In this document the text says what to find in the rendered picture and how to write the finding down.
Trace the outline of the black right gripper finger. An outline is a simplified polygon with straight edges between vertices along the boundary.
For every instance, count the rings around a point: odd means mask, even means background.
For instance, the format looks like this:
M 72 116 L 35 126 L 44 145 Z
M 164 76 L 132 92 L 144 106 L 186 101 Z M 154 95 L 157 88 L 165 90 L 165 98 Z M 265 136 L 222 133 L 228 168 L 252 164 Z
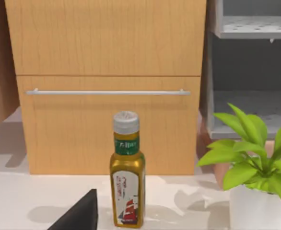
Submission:
M 97 230 L 97 189 L 91 189 L 47 230 Z

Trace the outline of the yellow oil bottle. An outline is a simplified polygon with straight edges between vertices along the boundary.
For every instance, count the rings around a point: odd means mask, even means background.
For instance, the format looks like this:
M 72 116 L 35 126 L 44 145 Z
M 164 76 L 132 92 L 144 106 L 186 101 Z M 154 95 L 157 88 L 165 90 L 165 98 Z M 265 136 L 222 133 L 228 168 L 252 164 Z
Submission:
M 135 112 L 113 117 L 114 153 L 110 158 L 110 183 L 114 225 L 141 228 L 145 214 L 145 157 L 140 150 L 140 122 Z

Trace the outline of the wooden drawer front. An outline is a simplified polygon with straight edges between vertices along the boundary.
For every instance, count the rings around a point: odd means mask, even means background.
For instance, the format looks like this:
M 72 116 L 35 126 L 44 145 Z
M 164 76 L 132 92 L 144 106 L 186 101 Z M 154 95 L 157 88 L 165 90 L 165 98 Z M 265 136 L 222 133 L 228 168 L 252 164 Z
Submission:
M 140 118 L 149 175 L 192 175 L 200 77 L 18 76 L 32 174 L 109 174 L 113 116 Z M 190 95 L 28 95 L 26 91 L 190 91 Z

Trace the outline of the wooden cupboard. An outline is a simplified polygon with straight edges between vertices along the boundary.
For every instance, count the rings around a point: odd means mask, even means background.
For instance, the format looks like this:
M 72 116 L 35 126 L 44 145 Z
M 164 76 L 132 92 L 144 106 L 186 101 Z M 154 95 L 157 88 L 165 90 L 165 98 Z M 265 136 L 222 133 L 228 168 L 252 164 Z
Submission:
M 17 85 L 17 77 L 13 59 L 11 35 L 5 7 L 5 0 L 0 0 L 0 121 L 11 115 L 20 107 L 20 97 Z M 42 76 L 80 76 L 88 75 L 42 75 Z M 143 77 L 143 76 L 102 76 L 102 77 Z

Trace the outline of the green plant in white pot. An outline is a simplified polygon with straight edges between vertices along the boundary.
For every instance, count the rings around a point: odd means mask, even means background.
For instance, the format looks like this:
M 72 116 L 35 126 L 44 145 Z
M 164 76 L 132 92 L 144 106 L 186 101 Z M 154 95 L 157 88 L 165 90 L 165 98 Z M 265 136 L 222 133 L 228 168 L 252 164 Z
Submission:
M 222 189 L 229 192 L 231 230 L 281 230 L 281 128 L 268 155 L 265 122 L 234 105 L 231 109 L 232 113 L 215 113 L 215 117 L 240 139 L 210 143 L 198 166 L 229 164 Z

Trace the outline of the wooden door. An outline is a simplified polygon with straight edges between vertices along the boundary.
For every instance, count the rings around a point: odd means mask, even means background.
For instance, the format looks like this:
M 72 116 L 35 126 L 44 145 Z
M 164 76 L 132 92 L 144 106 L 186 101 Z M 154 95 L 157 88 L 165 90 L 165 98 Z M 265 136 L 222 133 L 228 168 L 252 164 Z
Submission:
M 198 76 L 207 0 L 5 0 L 18 75 Z

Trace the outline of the grey pierced shelf unit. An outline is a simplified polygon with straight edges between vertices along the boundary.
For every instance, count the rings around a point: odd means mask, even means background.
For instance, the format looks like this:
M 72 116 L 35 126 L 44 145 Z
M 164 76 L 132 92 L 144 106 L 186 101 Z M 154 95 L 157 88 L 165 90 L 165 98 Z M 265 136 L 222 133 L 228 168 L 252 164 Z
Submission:
M 204 116 L 211 138 L 236 134 L 214 113 L 230 104 L 281 127 L 281 0 L 208 0 Z

